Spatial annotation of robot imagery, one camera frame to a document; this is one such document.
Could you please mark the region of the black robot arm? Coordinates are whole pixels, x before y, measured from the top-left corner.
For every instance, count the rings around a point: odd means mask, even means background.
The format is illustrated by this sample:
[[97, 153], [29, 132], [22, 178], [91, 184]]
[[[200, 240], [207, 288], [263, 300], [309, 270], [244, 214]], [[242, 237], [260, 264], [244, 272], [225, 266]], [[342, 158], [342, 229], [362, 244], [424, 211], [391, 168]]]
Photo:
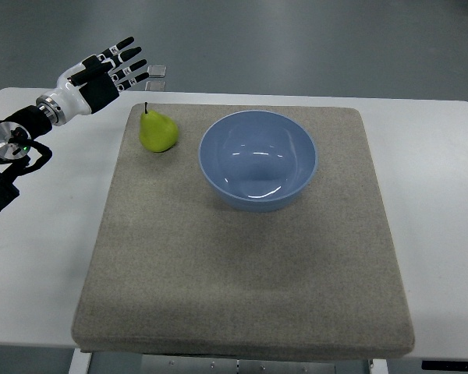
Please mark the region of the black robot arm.
[[136, 60], [133, 37], [91, 55], [67, 69], [53, 90], [0, 121], [0, 212], [20, 191], [14, 181], [48, 163], [52, 151], [38, 137], [77, 115], [92, 115], [137, 83], [149, 78], [146, 60]]

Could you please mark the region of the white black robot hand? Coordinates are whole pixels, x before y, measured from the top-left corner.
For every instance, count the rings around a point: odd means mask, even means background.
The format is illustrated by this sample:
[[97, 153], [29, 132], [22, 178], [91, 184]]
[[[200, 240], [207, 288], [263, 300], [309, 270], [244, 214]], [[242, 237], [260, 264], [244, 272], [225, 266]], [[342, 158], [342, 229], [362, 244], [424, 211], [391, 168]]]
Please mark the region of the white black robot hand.
[[36, 107], [53, 125], [64, 125], [77, 115], [90, 115], [105, 108], [119, 97], [119, 91], [128, 90], [150, 77], [148, 72], [143, 72], [116, 84], [112, 79], [124, 78], [147, 64], [147, 60], [142, 59], [111, 74], [112, 70], [141, 53], [141, 47], [123, 50], [133, 42], [134, 37], [127, 37], [67, 69], [58, 78], [56, 88], [36, 99]]

